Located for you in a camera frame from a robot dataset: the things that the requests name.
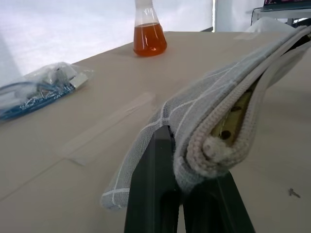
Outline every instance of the glass flask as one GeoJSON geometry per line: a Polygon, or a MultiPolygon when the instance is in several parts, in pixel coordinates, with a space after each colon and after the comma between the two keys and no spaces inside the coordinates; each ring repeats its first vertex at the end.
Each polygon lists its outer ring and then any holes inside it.
{"type": "Polygon", "coordinates": [[[152,0],[135,0],[134,52],[154,56],[165,51],[167,43],[152,0]]]}

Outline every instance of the tape strip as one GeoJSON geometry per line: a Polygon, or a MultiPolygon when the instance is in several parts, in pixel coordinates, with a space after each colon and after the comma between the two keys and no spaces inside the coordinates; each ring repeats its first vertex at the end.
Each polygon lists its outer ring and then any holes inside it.
{"type": "Polygon", "coordinates": [[[257,37],[260,33],[241,33],[234,37],[235,40],[252,40],[257,37]]]}
{"type": "Polygon", "coordinates": [[[156,109],[154,100],[155,95],[151,93],[140,95],[67,142],[58,154],[81,165],[92,162],[98,154],[120,140],[124,132],[135,126],[142,127],[156,109]]]}

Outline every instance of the checkered cloth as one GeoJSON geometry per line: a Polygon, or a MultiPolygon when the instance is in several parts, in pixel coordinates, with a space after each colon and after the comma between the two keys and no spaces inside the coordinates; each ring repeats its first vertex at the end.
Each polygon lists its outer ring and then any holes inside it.
{"type": "Polygon", "coordinates": [[[125,156],[120,169],[102,195],[102,206],[119,209],[127,206],[131,176],[143,155],[153,133],[169,125],[175,138],[174,173],[181,189],[188,193],[206,177],[191,169],[185,155],[190,137],[211,111],[262,61],[292,38],[297,31],[260,48],[219,70],[206,74],[188,89],[166,101],[141,129],[137,139],[125,156]]]}

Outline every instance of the table surface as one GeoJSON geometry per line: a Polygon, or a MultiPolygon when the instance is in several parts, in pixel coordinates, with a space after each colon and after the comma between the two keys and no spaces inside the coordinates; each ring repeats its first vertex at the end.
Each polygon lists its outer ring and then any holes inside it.
{"type": "MultiPolygon", "coordinates": [[[[168,49],[156,57],[136,57],[129,44],[78,62],[94,70],[88,86],[0,126],[0,230],[122,232],[125,210],[108,212],[99,199],[154,109],[204,73],[281,36],[167,33],[168,49]]],[[[299,77],[289,73],[267,91],[252,151],[232,169],[259,233],[311,232],[305,63],[291,71],[299,77]]]]}

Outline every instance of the small screw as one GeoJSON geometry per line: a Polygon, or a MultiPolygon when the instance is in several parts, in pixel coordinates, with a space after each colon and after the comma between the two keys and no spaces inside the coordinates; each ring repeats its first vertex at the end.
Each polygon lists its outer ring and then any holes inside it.
{"type": "Polygon", "coordinates": [[[288,192],[289,192],[289,195],[290,195],[290,196],[291,196],[291,195],[294,195],[294,196],[300,198],[300,195],[297,194],[297,193],[295,193],[294,190],[293,190],[292,188],[290,188],[290,189],[288,190],[288,192]]]}

